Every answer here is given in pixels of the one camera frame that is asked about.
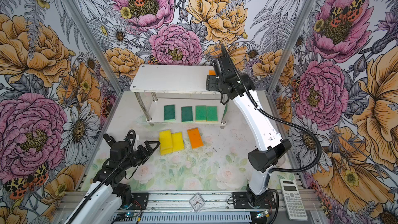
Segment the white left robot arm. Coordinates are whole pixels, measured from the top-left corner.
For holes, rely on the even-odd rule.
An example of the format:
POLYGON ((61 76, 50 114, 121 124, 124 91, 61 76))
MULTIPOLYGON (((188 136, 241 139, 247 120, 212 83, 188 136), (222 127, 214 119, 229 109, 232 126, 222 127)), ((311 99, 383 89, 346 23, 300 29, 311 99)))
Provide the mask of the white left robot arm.
POLYGON ((110 157, 94 177, 93 184, 84 198, 65 221, 67 224, 106 223, 119 208, 132 203, 131 188, 122 184, 126 170, 145 164, 160 146, 159 141, 145 141, 134 147, 135 139, 127 136, 124 141, 115 141, 105 135, 110 146, 110 157))

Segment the light green sponge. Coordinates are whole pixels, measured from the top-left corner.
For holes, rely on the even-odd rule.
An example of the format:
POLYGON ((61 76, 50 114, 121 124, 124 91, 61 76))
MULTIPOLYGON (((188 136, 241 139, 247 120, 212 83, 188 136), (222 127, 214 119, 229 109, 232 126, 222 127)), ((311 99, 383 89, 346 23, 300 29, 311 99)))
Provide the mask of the light green sponge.
POLYGON ((206 121, 217 122, 218 121, 218 108, 217 106, 206 107, 206 121))
POLYGON ((207 107, 205 105, 199 105, 195 107, 195 121, 205 122, 207 120, 207 107))

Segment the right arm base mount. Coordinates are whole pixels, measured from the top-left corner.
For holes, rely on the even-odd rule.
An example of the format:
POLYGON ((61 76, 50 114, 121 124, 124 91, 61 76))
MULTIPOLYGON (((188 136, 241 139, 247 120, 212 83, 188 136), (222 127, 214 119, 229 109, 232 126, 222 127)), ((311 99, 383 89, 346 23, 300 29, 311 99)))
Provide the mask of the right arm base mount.
POLYGON ((276 197, 270 190, 256 196, 250 191, 235 191, 227 200, 234 209, 275 209, 276 197))

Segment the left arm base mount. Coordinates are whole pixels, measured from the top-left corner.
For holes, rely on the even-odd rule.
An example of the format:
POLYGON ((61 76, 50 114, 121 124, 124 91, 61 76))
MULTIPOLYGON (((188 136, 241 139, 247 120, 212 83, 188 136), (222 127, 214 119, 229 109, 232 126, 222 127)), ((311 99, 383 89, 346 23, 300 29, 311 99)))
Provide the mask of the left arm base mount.
POLYGON ((121 198, 120 210, 145 210, 148 204, 149 193, 132 192, 130 185, 120 184, 116 188, 116 194, 121 198))

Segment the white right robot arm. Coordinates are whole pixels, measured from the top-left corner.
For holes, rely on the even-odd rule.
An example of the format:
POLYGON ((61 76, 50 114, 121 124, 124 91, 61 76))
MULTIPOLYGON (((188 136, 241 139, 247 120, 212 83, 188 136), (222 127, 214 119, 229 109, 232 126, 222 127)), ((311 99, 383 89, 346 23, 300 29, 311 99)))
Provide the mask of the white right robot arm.
POLYGON ((256 170, 247 186, 247 198, 251 206, 258 206, 265 199, 271 170, 291 148, 265 115, 256 88, 247 74, 240 74, 228 57, 212 63, 215 75, 208 75, 206 90, 227 96, 243 114, 256 141, 256 149, 248 154, 248 160, 256 170))

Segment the dark green scouring sponge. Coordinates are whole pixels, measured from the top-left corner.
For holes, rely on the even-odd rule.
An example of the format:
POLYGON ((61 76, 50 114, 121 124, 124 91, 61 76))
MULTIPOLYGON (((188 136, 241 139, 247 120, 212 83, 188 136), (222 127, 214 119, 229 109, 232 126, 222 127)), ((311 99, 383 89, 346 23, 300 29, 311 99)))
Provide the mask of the dark green scouring sponge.
POLYGON ((181 108, 181 122, 193 122, 193 109, 191 106, 181 108))

